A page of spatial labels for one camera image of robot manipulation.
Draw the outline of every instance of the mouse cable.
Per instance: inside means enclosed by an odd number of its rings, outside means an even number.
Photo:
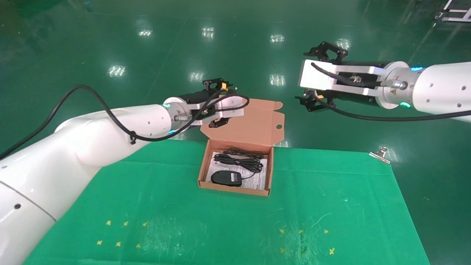
[[[231,147],[228,150],[225,150],[223,153],[235,156],[250,157],[258,160],[262,159],[263,156],[266,155],[266,153],[245,151],[237,147]]]
[[[248,171],[253,172],[250,177],[242,178],[243,180],[253,177],[256,173],[260,173],[263,169],[263,164],[260,163],[260,160],[252,157],[238,159],[233,158],[228,154],[216,154],[213,160],[226,165],[241,166]]]

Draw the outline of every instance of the box lid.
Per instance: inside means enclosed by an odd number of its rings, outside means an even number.
[[[250,99],[244,116],[230,118],[218,128],[205,124],[201,131],[211,140],[272,146],[284,139],[284,114],[275,111],[282,106],[279,101]]]

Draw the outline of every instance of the instruction paper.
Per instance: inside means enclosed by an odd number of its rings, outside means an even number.
[[[213,152],[212,157],[214,157],[217,154],[221,154],[221,153]],[[234,155],[230,155],[230,156],[237,159],[247,158],[244,156],[234,156]],[[242,186],[241,186],[242,188],[253,189],[253,190],[265,189],[265,180],[267,178],[267,159],[266,158],[260,159],[260,163],[263,164],[262,171],[259,173],[255,173],[255,175],[253,175],[253,177],[249,179],[246,179],[246,180],[242,179]],[[213,175],[213,173],[219,170],[230,170],[230,171],[240,172],[240,174],[242,175],[242,178],[248,178],[252,176],[253,174],[253,172],[250,172],[241,166],[226,165],[221,162],[214,161],[211,158],[211,164],[209,165],[208,174],[206,175],[206,182],[211,183],[211,176]]]

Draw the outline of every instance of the black cable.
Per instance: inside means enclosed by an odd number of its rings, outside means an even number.
[[[242,178],[243,180],[253,177],[256,173],[261,172],[263,168],[263,164],[260,163],[260,160],[256,158],[237,159],[237,158],[231,157],[228,154],[216,154],[213,159],[214,161],[217,161],[226,165],[241,166],[247,169],[248,171],[253,172],[253,174],[250,177]]]
[[[360,120],[367,120],[367,121],[378,121],[378,122],[417,122],[417,121],[430,121],[430,120],[440,120],[440,119],[447,119],[447,118],[456,118],[462,116],[471,115],[471,110],[460,111],[460,112],[453,112],[453,113],[445,113],[445,114],[437,114],[437,115],[428,115],[428,116],[419,116],[419,117],[374,117],[374,116],[365,116],[365,115],[358,115],[353,114],[350,112],[346,112],[340,110],[336,107],[332,107],[331,105],[323,102],[318,96],[317,92],[310,93],[310,95],[321,104],[323,107],[328,108],[338,114],[342,114],[347,117],[360,119]]]
[[[168,139],[168,138],[171,138],[177,134],[179,134],[180,132],[182,132],[184,129],[188,128],[200,115],[203,111],[213,107],[216,103],[220,102],[221,100],[223,99],[226,99],[226,98],[229,98],[229,97],[233,97],[233,96],[238,96],[238,97],[241,97],[241,98],[244,98],[247,100],[247,102],[245,104],[243,104],[242,106],[239,106],[239,107],[234,107],[234,108],[226,108],[226,109],[218,109],[216,111],[227,111],[227,110],[237,110],[237,109],[241,109],[241,108],[244,108],[246,107],[249,102],[250,102],[250,99],[244,95],[238,95],[238,94],[230,94],[230,95],[225,95],[225,96],[222,96],[220,97],[219,99],[217,99],[216,101],[210,103],[211,100],[215,99],[216,97],[218,97],[221,93],[224,92],[224,90],[218,90],[217,92],[215,92],[214,94],[211,95],[211,97],[203,104],[203,106],[198,110],[198,112],[193,116],[193,118],[188,121],[188,123],[186,123],[184,126],[182,126],[180,129],[174,131],[173,133],[170,133],[166,136],[163,136],[163,137],[160,137],[160,138],[148,138],[148,137],[144,137],[144,136],[140,136],[140,135],[137,135],[136,132],[134,131],[130,131],[128,128],[126,128],[117,118],[116,116],[113,114],[113,112],[110,110],[110,108],[108,107],[108,105],[105,103],[105,101],[100,97],[100,95],[98,95],[98,93],[96,91],[94,91],[91,87],[89,86],[86,86],[86,85],[76,85],[74,86],[73,88],[71,88],[60,100],[59,102],[56,104],[56,106],[52,109],[52,111],[50,112],[49,116],[46,118],[46,120],[36,129],[34,130],[30,135],[26,136],[25,138],[21,139],[19,142],[15,143],[13,146],[11,146],[10,148],[8,148],[6,151],[2,152],[0,154],[0,160],[4,159],[5,157],[7,157],[9,154],[11,154],[12,152],[14,152],[16,149],[20,148],[22,145],[24,145],[26,142],[28,142],[29,140],[31,140],[31,138],[33,138],[34,136],[36,136],[37,134],[39,134],[44,128],[46,128],[46,126],[50,123],[50,121],[52,120],[52,118],[56,115],[57,111],[59,110],[59,108],[62,106],[62,104],[65,102],[65,100],[72,94],[74,93],[75,91],[79,90],[79,89],[83,89],[83,90],[86,90],[88,92],[90,92],[101,104],[101,106],[103,107],[103,109],[105,110],[105,112],[110,116],[111,120],[121,129],[123,130],[126,134],[128,134],[130,136],[130,139],[131,139],[131,143],[135,142],[136,139],[138,140],[142,140],[142,141],[162,141],[162,140],[165,140],[165,139]]]
[[[239,149],[237,147],[231,147],[228,150],[224,151],[225,154],[229,155],[235,155],[235,156],[244,156],[244,157],[250,157],[253,159],[262,159],[266,153],[261,153],[261,152],[248,152],[242,149]]]
[[[337,79],[339,81],[341,81],[342,83],[344,84],[347,84],[347,85],[351,85],[351,86],[364,86],[364,87],[368,87],[368,86],[380,86],[381,85],[381,82],[368,82],[368,83],[365,83],[365,82],[353,82],[352,80],[348,79],[347,77],[345,76],[341,76],[341,75],[336,75],[334,73],[331,73],[321,67],[319,67],[318,65],[316,65],[315,63],[311,63],[311,66],[314,67],[317,71],[325,74],[326,76],[329,76],[333,79]]]

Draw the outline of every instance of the cable connector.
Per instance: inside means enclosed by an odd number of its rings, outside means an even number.
[[[135,131],[131,131],[130,134],[129,134],[129,138],[131,139],[131,144],[135,144],[136,143],[136,132]]]

